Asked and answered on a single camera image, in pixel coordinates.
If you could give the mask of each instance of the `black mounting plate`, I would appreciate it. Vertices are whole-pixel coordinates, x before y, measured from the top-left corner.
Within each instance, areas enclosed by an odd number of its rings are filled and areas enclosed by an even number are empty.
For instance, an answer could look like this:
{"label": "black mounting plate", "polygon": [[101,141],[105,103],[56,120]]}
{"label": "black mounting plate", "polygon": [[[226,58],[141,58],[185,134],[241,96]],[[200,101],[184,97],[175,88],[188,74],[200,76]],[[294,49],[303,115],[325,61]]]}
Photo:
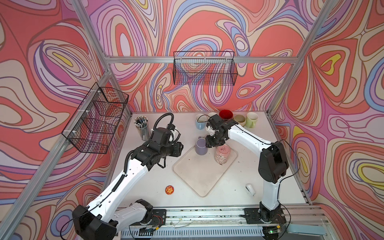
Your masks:
{"label": "black mounting plate", "polygon": [[[152,225],[152,226],[162,226],[166,223],[166,217],[167,217],[167,210],[166,209],[153,209],[152,211],[152,218],[151,218],[151,221],[149,222],[148,225]],[[143,225],[139,222],[135,222],[133,224],[131,224],[131,226],[147,226],[147,225]]]}
{"label": "black mounting plate", "polygon": [[[260,220],[259,208],[244,209],[244,215],[246,216],[245,219],[247,220],[247,224],[265,224],[265,222]],[[276,214],[276,218],[270,223],[277,223],[281,225],[286,222],[283,210],[280,209]]]}

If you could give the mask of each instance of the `black wire mesh basket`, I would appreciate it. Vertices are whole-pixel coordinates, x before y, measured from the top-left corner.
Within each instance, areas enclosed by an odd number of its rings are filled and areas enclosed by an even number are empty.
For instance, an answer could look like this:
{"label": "black wire mesh basket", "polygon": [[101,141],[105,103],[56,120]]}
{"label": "black wire mesh basket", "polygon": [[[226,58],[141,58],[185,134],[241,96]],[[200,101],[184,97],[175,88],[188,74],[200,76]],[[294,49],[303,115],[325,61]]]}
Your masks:
{"label": "black wire mesh basket", "polygon": [[175,51],[173,55],[175,85],[235,85],[233,51]]}
{"label": "black wire mesh basket", "polygon": [[106,154],[128,97],[120,90],[99,87],[67,139],[79,152]]}

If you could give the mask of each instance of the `orange round coaster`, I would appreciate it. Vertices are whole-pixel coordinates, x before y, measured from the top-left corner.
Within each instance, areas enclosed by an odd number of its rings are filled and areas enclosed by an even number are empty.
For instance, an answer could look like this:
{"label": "orange round coaster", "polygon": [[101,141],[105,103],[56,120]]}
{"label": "orange round coaster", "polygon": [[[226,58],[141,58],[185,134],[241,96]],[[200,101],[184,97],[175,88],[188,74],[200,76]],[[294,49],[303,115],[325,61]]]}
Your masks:
{"label": "orange round coaster", "polygon": [[169,185],[166,187],[166,194],[171,195],[174,191],[175,189],[173,188],[173,186]]}

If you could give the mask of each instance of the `red bowl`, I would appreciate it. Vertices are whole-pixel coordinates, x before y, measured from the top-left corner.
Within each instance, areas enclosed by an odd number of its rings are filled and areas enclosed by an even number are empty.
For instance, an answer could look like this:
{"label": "red bowl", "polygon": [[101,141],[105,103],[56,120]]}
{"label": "red bowl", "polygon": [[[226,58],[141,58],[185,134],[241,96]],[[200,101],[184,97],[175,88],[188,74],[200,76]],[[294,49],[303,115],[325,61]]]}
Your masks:
{"label": "red bowl", "polygon": [[233,112],[231,112],[230,110],[221,110],[218,115],[224,119],[224,120],[230,120],[233,118]]}

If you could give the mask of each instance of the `colorful wallpaper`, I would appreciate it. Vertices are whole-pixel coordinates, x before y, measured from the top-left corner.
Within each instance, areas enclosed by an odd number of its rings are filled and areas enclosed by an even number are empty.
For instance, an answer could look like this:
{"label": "colorful wallpaper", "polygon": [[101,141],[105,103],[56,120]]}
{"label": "colorful wallpaper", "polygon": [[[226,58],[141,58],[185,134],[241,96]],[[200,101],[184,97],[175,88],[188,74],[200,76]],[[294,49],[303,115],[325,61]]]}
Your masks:
{"label": "colorful wallpaper", "polygon": [[173,56],[227,50],[236,56],[296,56],[323,1],[83,1],[109,56]]}
{"label": "colorful wallpaper", "polygon": [[[0,1],[0,220],[102,74],[70,1]],[[126,121],[106,155],[67,149],[13,239],[60,238],[74,206],[100,192]]]}
{"label": "colorful wallpaper", "polygon": [[237,64],[234,86],[174,85],[173,64],[111,65],[131,111],[266,110],[290,64]]}
{"label": "colorful wallpaper", "polygon": [[273,114],[340,239],[384,239],[383,39],[383,1],[339,1]]}

